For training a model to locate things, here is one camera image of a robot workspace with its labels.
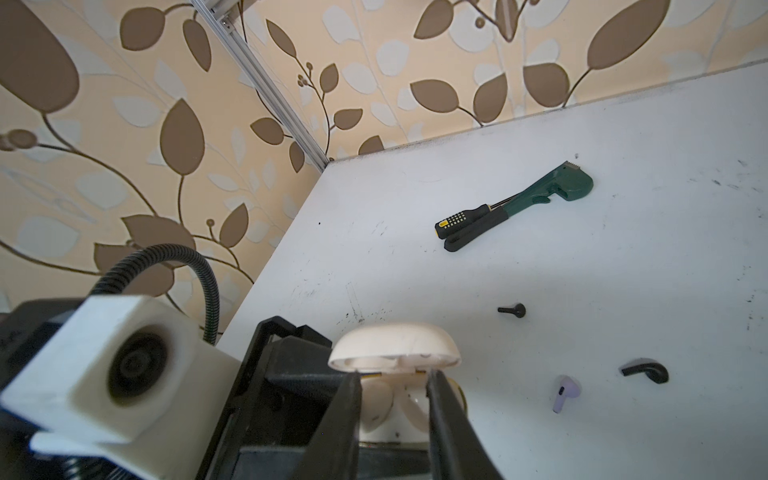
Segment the wireless earbud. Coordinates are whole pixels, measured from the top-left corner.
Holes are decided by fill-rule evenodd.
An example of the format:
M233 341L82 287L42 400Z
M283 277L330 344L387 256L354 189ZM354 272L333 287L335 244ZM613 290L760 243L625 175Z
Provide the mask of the wireless earbud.
M555 413L560 413L563 409L563 404L565 404L566 398L575 399L579 395L581 395L581 388L576 385L576 382L574 382L571 377L564 376L560 381L558 397L554 400L554 407L552 407L552 411Z

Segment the brown leaf pattern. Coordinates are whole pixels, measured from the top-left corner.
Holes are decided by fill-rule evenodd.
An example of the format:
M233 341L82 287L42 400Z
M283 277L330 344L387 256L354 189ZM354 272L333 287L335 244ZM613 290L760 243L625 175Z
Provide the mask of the brown leaf pattern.
M21 0L0 8L0 84L44 114L69 105L80 76L67 51Z
M160 152L168 167L179 175L191 174L203 161L203 128L183 98L165 116L160 130Z
M219 243L226 248L232 248L237 245L248 231L248 209L245 204L234 210L227 217L221 226L219 232Z
M38 137L29 130L16 128L8 132L8 141L14 147L26 150L38 144Z
M280 50L286 52L291 57L296 58L296 46L293 45L290 37L282 28L271 21L266 21L266 29L270 32L270 37L274 40Z
M94 243L94 262L98 271L108 272L117 262L135 252L134 247L125 245L103 245ZM124 295L160 296L174 285L174 272L165 264L159 263L139 273L123 290Z
M453 5L449 0L433 0L419 19L413 38L426 40L448 30L453 22Z
M543 107L559 107L568 99L571 82L563 68L555 63L523 68L525 89Z
M480 85L480 88L475 92L472 109L475 110L475 116L478 120L482 123L488 123L498 118L506 101L507 75L502 73Z
M339 84L339 69L332 63L323 69L320 73L320 89L323 93L329 93Z
M165 14L162 10L134 8L120 20L120 42L126 50L146 50L160 40L164 29Z
M442 80L421 80L411 83L411 93L427 110L446 114L458 108L458 95Z
M376 135L375 137L371 137L368 140L364 141L362 145L360 145L360 149L357 151L358 155L365 155L365 154L372 154L377 151L384 150L384 144L382 143L382 139L379 135Z
M266 141L270 145L280 145L283 143L283 128L274 118L264 117L254 121L250 129L258 138Z
M210 42L205 28L194 20L184 20L184 40L195 61L205 71L210 70Z
M288 149L288 156L290 157L290 164L293 166L293 171L299 173L301 167L304 166L304 151L295 141L291 142L290 148Z
M333 124L340 130L349 130L360 122L362 108L347 108L333 115Z
M518 30L517 0L498 0L495 15L498 32L506 41L512 41Z
M670 0L640 0L618 12L592 38L588 67L602 70L626 60L661 26L669 7Z
M195 250L195 242L189 230L178 222L165 217L153 215L132 215L123 217L128 234L134 243L141 248L160 243L178 243ZM168 262L174 268L184 265L181 262Z

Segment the black earbud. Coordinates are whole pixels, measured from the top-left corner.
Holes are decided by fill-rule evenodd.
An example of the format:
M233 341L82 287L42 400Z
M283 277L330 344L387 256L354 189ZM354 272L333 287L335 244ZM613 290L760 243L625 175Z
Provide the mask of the black earbud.
M659 362L638 363L637 365L625 366L621 369L621 374L624 376L634 375L635 373L645 373L652 382L658 384L670 381L670 373L667 371L667 367Z

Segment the yellow and black handle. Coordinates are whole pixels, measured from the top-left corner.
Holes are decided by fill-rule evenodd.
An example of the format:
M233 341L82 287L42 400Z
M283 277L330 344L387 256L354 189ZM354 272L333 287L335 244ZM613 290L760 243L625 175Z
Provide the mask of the yellow and black handle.
M470 223L480 220L490 212L491 208L487 204L481 205L474 210L462 210L456 215L451 215L445 220L435 223L435 232L437 233L438 238L443 240L462 228L467 227Z

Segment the leaf-patterned wallpaper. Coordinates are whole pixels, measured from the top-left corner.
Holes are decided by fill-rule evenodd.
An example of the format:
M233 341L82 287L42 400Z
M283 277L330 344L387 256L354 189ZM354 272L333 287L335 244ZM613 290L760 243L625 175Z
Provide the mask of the leaf-patterned wallpaper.
M226 328L319 172L207 25L174 0L0 0L0 45L0 314L181 243L209 259ZM127 293L204 321L185 266Z
M243 6L235 28L334 159L768 58L767 0Z

